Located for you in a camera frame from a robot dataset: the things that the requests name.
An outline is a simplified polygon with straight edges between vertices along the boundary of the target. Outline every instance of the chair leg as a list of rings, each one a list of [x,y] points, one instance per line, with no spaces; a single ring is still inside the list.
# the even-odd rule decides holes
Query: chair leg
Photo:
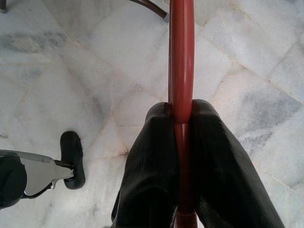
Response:
[[[163,18],[163,19],[165,19],[166,21],[169,22],[169,14],[167,12],[163,11],[160,7],[155,5],[153,2],[151,2],[149,0],[130,0],[130,1],[138,3],[138,4],[140,4],[144,7],[152,10],[158,16],[160,16],[161,18]]]
[[[6,0],[0,0],[0,13],[6,13],[7,11]]]

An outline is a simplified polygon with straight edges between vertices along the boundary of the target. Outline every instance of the red metal pipe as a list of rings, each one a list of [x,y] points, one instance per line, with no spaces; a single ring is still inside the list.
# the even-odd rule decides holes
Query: red metal pipe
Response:
[[[169,104],[175,121],[180,161],[178,228],[197,228],[193,201],[189,126],[194,75],[193,0],[170,1]]]

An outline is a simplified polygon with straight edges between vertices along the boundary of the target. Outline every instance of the red pole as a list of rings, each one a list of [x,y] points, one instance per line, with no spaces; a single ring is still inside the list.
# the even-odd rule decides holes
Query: red pole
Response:
[[[169,104],[175,121],[180,161],[178,228],[197,228],[189,152],[189,119],[194,74],[193,0],[170,1]]]

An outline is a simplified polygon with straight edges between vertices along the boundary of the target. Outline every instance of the marble floor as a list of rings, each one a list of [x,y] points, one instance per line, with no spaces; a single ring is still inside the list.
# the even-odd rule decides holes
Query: marble floor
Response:
[[[154,0],[168,10],[168,0]],[[101,228],[149,108],[167,101],[169,25],[126,0],[8,0],[0,148],[60,159],[82,139],[86,185],[0,211],[3,228]],[[304,227],[304,1],[196,0],[194,97],[252,159],[286,228]]]

